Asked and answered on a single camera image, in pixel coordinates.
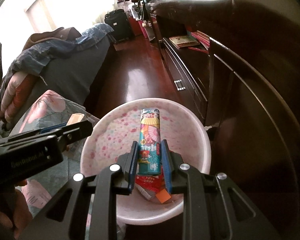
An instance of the black suitcase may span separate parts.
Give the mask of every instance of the black suitcase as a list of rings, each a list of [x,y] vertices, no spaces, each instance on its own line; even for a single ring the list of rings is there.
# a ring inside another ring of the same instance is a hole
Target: black suitcase
[[[114,32],[111,34],[117,43],[133,37],[130,23],[123,9],[114,10],[106,14],[105,23],[113,28]]]

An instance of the logo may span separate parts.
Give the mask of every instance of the logo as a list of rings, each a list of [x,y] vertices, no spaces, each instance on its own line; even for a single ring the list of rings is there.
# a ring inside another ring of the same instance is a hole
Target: logo
[[[14,168],[18,168],[18,167],[23,166],[23,165],[25,165],[27,163],[30,163],[30,162],[32,162],[34,160],[37,160],[38,158],[43,157],[43,156],[44,156],[44,153],[40,152],[39,154],[35,154],[33,156],[29,156],[29,157],[21,159],[21,160],[19,160],[17,162],[11,162],[11,167],[13,169]]]
[[[142,118],[159,118],[159,115],[157,113],[147,113],[143,114]]]

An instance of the wooden floor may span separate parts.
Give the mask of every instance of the wooden floor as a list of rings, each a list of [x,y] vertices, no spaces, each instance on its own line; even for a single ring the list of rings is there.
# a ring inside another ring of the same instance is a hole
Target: wooden floor
[[[92,113],[101,118],[126,102],[148,97],[180,102],[156,45],[143,36],[115,45],[117,56]],[[125,240],[181,240],[182,215],[152,226],[127,226]]]
[[[116,44],[115,48],[117,56],[108,71],[94,116],[101,118],[117,106],[140,98],[180,101],[156,44],[141,35]]]

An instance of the teal snack can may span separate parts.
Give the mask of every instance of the teal snack can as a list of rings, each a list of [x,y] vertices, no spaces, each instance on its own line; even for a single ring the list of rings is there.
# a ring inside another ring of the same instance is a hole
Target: teal snack can
[[[160,112],[155,108],[141,111],[139,139],[139,175],[161,174]]]

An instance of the white bowl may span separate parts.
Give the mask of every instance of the white bowl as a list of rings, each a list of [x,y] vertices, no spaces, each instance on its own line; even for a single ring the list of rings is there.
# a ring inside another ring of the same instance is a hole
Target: white bowl
[[[139,140],[143,108],[159,109],[161,140],[167,139],[169,149],[181,154],[184,162],[208,174],[211,148],[204,126],[189,109],[162,98],[131,101],[105,115],[84,144],[81,173],[85,176],[98,174],[115,163],[119,155],[130,152],[132,142]],[[156,204],[145,200],[136,188],[130,196],[117,195],[117,219],[126,224],[153,225],[182,211],[182,196],[168,204]]]

